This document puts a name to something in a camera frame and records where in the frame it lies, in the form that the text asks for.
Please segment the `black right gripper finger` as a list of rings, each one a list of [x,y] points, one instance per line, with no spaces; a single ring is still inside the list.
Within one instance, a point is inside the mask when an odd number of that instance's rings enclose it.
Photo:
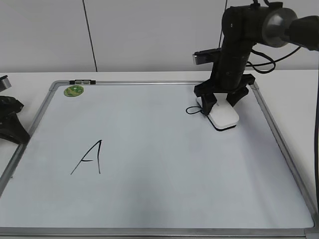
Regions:
[[[234,107],[243,97],[248,95],[248,93],[249,89],[247,87],[243,87],[236,92],[228,93],[226,100],[231,105],[231,107]]]
[[[202,101],[202,113],[205,116],[208,116],[213,108],[213,106],[217,103],[217,98],[213,93],[204,94],[201,96]]]

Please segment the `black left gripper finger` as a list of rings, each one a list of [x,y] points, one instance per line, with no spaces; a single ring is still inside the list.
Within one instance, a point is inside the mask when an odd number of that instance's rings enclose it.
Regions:
[[[16,113],[0,119],[0,138],[13,143],[28,143],[30,135],[20,123]]]

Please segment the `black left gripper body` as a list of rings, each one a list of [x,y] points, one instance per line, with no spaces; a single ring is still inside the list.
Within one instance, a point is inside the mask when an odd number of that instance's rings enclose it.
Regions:
[[[0,97],[0,120],[16,118],[17,113],[21,112],[24,104],[14,97]]]

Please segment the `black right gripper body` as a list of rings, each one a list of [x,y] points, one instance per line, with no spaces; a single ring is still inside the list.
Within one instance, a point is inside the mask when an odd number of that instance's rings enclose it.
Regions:
[[[252,40],[233,41],[229,37],[224,37],[212,76],[195,86],[195,95],[199,97],[216,93],[218,90],[225,93],[237,89],[254,45],[255,42]]]

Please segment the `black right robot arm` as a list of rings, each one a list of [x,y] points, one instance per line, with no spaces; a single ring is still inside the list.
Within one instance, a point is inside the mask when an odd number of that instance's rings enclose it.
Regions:
[[[319,49],[319,18],[298,18],[296,13],[284,8],[282,2],[268,2],[261,6],[258,1],[250,5],[231,6],[221,21],[224,39],[220,48],[197,51],[193,54],[196,65],[213,63],[210,78],[194,87],[201,99],[201,110],[209,115],[217,103],[216,93],[226,93],[227,102],[233,107],[249,92],[255,77],[244,74],[256,44],[280,48],[288,43],[310,51]]]

